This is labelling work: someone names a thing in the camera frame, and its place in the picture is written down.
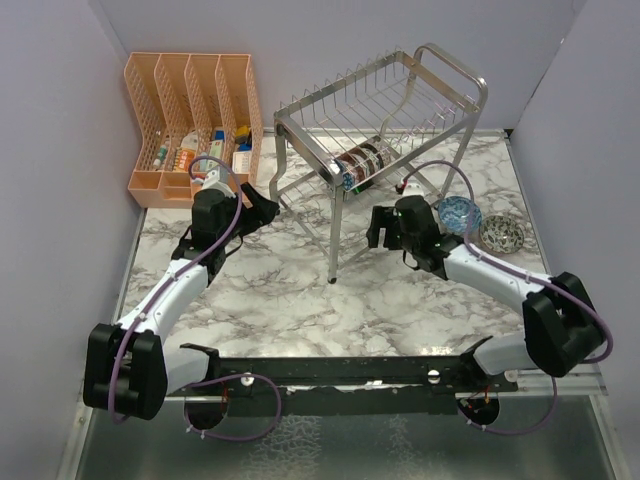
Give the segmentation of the stainless steel dish rack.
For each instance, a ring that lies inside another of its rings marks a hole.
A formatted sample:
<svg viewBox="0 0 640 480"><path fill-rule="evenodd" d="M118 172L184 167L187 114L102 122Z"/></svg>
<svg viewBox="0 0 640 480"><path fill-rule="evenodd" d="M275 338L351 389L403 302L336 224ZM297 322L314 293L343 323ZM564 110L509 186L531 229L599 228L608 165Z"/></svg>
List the stainless steel dish rack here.
<svg viewBox="0 0 640 480"><path fill-rule="evenodd" d="M327 280L362 256L371 206L404 175L439 203L453 181L414 172L417 161L448 144L460 164L488 100L485 78L435 43L400 48L314 86L274 114L276 170L269 194L325 255ZM342 188L335 158L359 147L371 175L353 193Z"/></svg>

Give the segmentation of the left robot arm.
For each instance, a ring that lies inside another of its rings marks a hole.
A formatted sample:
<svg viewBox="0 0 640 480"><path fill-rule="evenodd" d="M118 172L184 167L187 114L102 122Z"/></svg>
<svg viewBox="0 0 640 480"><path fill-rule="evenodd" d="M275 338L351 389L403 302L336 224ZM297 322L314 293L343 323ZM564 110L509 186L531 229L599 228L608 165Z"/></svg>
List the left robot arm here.
<svg viewBox="0 0 640 480"><path fill-rule="evenodd" d="M186 308L204 292L227 259L226 247L270 224L277 203L244 183L239 193L203 188L191 208L191 224L171 254L164 275L144 299L114 324L97 324L88 337L82 398L109 411L117 422L154 418L165 396L189 384L206 395L221 371L207 360L187 368L168 364L163 344Z"/></svg>

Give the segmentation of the pink dotted pattern bowl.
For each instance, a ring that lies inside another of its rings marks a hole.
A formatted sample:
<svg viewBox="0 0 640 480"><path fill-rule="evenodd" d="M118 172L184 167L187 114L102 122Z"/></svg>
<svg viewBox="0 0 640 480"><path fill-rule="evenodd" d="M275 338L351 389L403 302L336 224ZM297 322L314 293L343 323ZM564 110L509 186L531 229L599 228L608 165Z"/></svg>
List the pink dotted pattern bowl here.
<svg viewBox="0 0 640 480"><path fill-rule="evenodd" d="M365 181L370 175L370 167L373 166L365 150L355 147L351 150L350 158L353 161L351 170L354 176L354 183L359 184Z"/></svg>

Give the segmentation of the red diamond pattern bowl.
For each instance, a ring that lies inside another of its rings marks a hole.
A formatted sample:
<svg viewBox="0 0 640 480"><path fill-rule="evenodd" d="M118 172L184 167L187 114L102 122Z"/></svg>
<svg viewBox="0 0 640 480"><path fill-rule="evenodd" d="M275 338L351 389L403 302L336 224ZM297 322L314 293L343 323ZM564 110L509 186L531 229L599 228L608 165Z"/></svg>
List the red diamond pattern bowl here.
<svg viewBox="0 0 640 480"><path fill-rule="evenodd" d="M360 167L360 158L345 152L335 158L341 172L355 171Z"/></svg>

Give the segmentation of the blue triangle pattern bowl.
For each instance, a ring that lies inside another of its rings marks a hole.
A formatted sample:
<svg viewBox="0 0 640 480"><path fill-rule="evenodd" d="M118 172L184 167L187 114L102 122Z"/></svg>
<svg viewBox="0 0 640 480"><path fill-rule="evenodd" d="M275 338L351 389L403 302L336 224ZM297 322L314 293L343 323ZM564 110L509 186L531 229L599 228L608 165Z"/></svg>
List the blue triangle pattern bowl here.
<svg viewBox="0 0 640 480"><path fill-rule="evenodd" d="M353 193L355 187L358 184L358 173L353 167L347 168L341 172L342 176L342 188L347 193Z"/></svg>

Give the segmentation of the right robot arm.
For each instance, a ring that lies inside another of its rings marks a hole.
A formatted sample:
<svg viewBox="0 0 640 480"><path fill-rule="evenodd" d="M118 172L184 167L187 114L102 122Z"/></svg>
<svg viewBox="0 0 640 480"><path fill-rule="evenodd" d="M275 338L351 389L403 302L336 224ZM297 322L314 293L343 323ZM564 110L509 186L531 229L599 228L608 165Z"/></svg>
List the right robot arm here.
<svg viewBox="0 0 640 480"><path fill-rule="evenodd" d="M415 269L472 287L519 314L524 331L481 341L464 353L461 383L481 391L508 370L539 369L559 378L606 340L582 282L574 275L531 274L443 234L431 206L419 195L375 206L366 233L370 248L400 250Z"/></svg>

